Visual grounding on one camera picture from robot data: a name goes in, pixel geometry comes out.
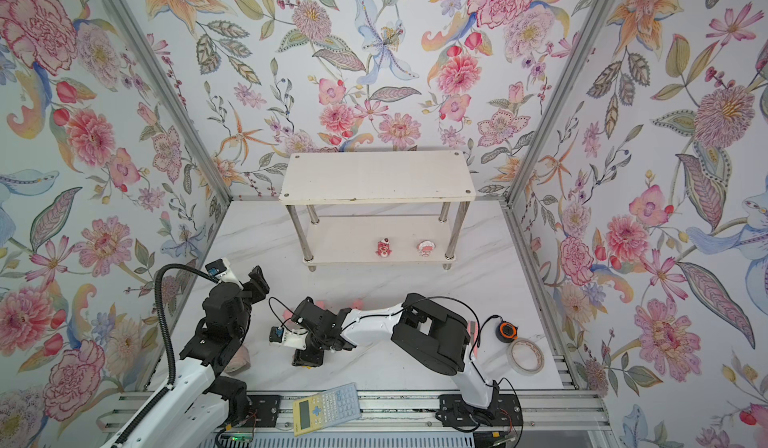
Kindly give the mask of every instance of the marble tabletop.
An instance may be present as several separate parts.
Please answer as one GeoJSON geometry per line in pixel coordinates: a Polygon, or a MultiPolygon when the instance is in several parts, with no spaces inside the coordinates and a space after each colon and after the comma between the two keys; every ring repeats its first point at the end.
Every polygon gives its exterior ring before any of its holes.
{"type": "MultiPolygon", "coordinates": [[[[453,204],[449,220],[456,213],[453,204]]],[[[439,204],[326,205],[317,213],[351,214],[434,214],[439,204]]],[[[306,211],[300,211],[302,225],[309,223],[306,211]]],[[[462,300],[473,307],[482,323],[491,314],[500,314],[519,326],[522,338],[534,341],[544,353],[544,368],[536,375],[523,376],[508,364],[507,345],[497,340],[491,328],[478,350],[478,365],[487,376],[499,380],[506,376],[518,390],[561,389],[562,382],[555,366],[552,350],[544,335],[522,266],[515,253],[511,235],[498,202],[473,202],[469,206],[456,251],[457,261],[451,270],[439,264],[319,266],[314,273],[302,263],[296,232],[288,213],[278,202],[233,202],[226,213],[206,263],[226,257],[241,280],[260,265],[270,285],[270,295],[290,308],[307,296],[322,300],[325,308],[338,311],[362,300],[363,309],[386,308],[402,302],[408,293],[428,296],[445,295],[462,300]]],[[[197,321],[204,315],[202,302],[211,283],[198,280],[188,297],[180,318],[173,328],[174,351],[179,353],[194,334],[197,321]]],[[[468,310],[450,300],[437,300],[467,321],[473,319],[468,310]]],[[[273,301],[275,311],[284,308],[273,301]]],[[[278,325],[266,301],[254,305],[250,331],[245,346],[250,352],[251,367],[234,377],[248,383],[249,390],[327,390],[354,382],[358,390],[455,390],[448,376],[422,366],[394,343],[379,342],[352,351],[326,353],[324,365],[308,370],[291,366],[293,349],[269,344],[270,328],[278,325]]],[[[168,376],[163,358],[150,387],[158,386],[168,376]]]]}

